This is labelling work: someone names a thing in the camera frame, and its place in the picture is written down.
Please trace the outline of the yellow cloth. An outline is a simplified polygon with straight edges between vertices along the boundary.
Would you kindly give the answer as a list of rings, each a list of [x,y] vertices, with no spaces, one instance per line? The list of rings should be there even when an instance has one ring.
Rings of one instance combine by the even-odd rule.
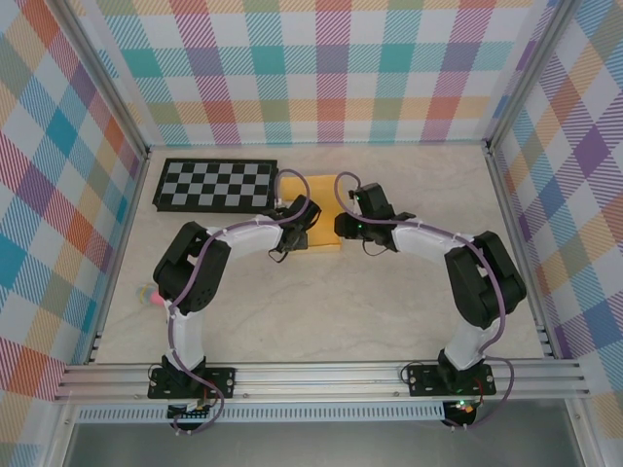
[[[320,214],[316,224],[308,230],[308,248],[301,253],[339,251],[342,247],[342,240],[334,232],[335,218],[344,211],[335,196],[336,177],[336,174],[304,176],[311,189],[311,200],[320,208]],[[290,203],[306,190],[299,177],[284,175],[279,178],[277,193],[280,200]]]

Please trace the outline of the black grey checkerboard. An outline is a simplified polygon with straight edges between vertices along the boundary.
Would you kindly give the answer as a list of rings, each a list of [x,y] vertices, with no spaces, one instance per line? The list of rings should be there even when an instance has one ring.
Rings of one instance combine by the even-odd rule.
[[[276,160],[168,158],[153,196],[159,212],[260,214],[275,207]]]

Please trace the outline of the grey metal sheet panel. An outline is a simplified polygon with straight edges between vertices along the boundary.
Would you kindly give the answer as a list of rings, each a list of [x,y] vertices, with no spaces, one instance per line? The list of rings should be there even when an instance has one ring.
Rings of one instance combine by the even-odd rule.
[[[63,467],[584,467],[568,436],[451,432],[410,422],[80,424]]]

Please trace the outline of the right aluminium side rail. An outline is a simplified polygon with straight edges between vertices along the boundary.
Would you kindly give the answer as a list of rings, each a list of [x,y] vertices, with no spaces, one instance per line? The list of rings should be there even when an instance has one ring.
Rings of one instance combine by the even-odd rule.
[[[535,329],[541,344],[544,357],[557,358],[556,348],[552,342],[545,312],[542,307],[539,293],[536,289],[534,277],[528,262],[527,253],[523,244],[521,230],[515,218],[511,198],[503,181],[501,170],[496,161],[494,152],[487,143],[483,144],[483,155],[490,173],[501,215],[508,232],[511,248],[516,259],[517,269],[522,275],[527,287],[527,301],[531,309]]]

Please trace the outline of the aluminium side rail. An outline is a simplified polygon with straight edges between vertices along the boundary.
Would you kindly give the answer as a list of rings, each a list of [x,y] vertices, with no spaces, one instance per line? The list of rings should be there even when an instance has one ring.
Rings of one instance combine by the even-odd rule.
[[[150,147],[147,147],[146,153],[142,157],[141,163],[139,165],[136,184],[132,193],[130,204],[128,206],[125,220],[123,222],[123,229],[121,230],[118,248],[116,249],[115,255],[113,256],[113,261],[111,264],[110,272],[108,274],[106,287],[104,289],[102,299],[94,314],[92,325],[90,326],[87,347],[82,354],[82,365],[88,365],[92,361],[92,358],[95,354],[95,341],[101,336],[105,327],[106,319],[108,316],[110,305],[112,303],[112,298],[121,271],[124,256],[128,247],[128,240],[131,233],[132,224],[135,219],[138,204],[140,202],[140,198],[144,188],[151,155],[152,149]]]
[[[503,181],[501,170],[496,161],[494,152],[487,143],[483,144],[483,155],[490,173],[501,215],[508,232],[511,248],[516,259],[517,269],[522,275],[527,287],[527,301],[531,309],[535,329],[541,344],[544,357],[557,358],[556,348],[552,342],[545,312],[542,307],[539,293],[536,289],[534,277],[528,262],[527,253],[523,244],[521,230],[515,218],[511,198]]]

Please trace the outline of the long aluminium frame rail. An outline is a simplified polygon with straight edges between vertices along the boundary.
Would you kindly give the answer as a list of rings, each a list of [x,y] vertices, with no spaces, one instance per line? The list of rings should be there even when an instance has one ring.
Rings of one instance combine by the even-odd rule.
[[[515,400],[583,399],[589,384],[574,360],[488,360],[496,394]],[[148,371],[158,364],[89,364],[68,367],[55,394],[58,403],[145,403]],[[230,403],[385,402],[411,399],[402,362],[229,363],[236,369]],[[456,396],[420,396],[423,401],[451,401]]]

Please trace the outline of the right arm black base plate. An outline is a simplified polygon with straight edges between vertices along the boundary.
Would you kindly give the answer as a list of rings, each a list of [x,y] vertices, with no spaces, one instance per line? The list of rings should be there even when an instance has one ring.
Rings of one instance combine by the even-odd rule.
[[[452,365],[410,365],[407,382],[412,397],[496,394],[492,368],[484,363],[464,371],[457,371]]]

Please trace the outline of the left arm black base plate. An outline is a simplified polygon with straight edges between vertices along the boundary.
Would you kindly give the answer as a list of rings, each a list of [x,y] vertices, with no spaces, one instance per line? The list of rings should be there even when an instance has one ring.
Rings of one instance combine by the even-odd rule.
[[[225,399],[234,395],[235,368],[198,368],[197,377],[220,390]],[[148,371],[148,399],[215,399],[217,392],[173,366],[155,366]]]

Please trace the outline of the left aluminium side rail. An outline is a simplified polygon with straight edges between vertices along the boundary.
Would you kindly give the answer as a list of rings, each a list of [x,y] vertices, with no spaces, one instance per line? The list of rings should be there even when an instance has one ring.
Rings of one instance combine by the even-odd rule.
[[[112,298],[121,271],[124,256],[128,247],[128,240],[131,233],[132,224],[135,219],[138,204],[140,202],[140,198],[144,188],[151,155],[152,149],[150,147],[147,147],[146,153],[142,157],[141,163],[139,165],[136,184],[132,193],[130,204],[128,206],[125,220],[123,222],[123,229],[121,230],[118,248],[116,249],[115,255],[113,256],[113,261],[111,264],[110,272],[108,274],[106,287],[104,289],[102,299],[94,314],[92,325],[90,326],[87,347],[82,354],[82,365],[88,365],[92,361],[92,358],[95,354],[95,341],[101,336],[105,327],[106,319],[108,316],[110,305],[112,303]]]

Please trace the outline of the right aluminium frame post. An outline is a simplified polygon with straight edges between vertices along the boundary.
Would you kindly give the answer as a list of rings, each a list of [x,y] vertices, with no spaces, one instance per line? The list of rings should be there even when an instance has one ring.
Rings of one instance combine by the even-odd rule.
[[[520,107],[562,33],[567,28],[581,0],[534,0],[522,22],[517,41],[495,85],[488,107],[489,122],[483,131],[482,145],[486,155],[495,148],[517,119]]]

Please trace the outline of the aluminium frame post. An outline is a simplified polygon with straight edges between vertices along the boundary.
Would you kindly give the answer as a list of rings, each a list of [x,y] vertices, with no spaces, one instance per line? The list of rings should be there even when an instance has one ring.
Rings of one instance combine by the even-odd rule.
[[[68,34],[80,58],[85,62],[87,71],[95,85],[102,91],[103,97],[111,108],[121,129],[130,140],[131,145],[143,160],[149,158],[149,147],[142,137],[128,107],[118,93],[113,79],[107,72],[96,48],[87,32],[71,9],[68,0],[48,0],[50,7],[55,7],[56,16],[62,23],[63,30]]]
[[[517,41],[495,85],[488,107],[489,122],[483,131],[482,145],[486,155],[495,148],[517,119],[520,107],[562,33],[567,28],[581,0],[534,0],[522,22]]]

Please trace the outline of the left aluminium frame post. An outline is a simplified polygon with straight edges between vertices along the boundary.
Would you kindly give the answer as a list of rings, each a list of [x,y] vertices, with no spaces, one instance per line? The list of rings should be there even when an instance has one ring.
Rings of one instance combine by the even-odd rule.
[[[87,32],[71,9],[68,0],[48,0],[50,7],[55,7],[56,16],[62,23],[63,30],[68,34],[80,58],[85,62],[87,71],[95,85],[102,91],[103,97],[111,108],[121,129],[130,140],[131,145],[143,160],[149,158],[149,147],[142,137],[128,107],[118,93],[113,79],[107,72],[96,48]]]

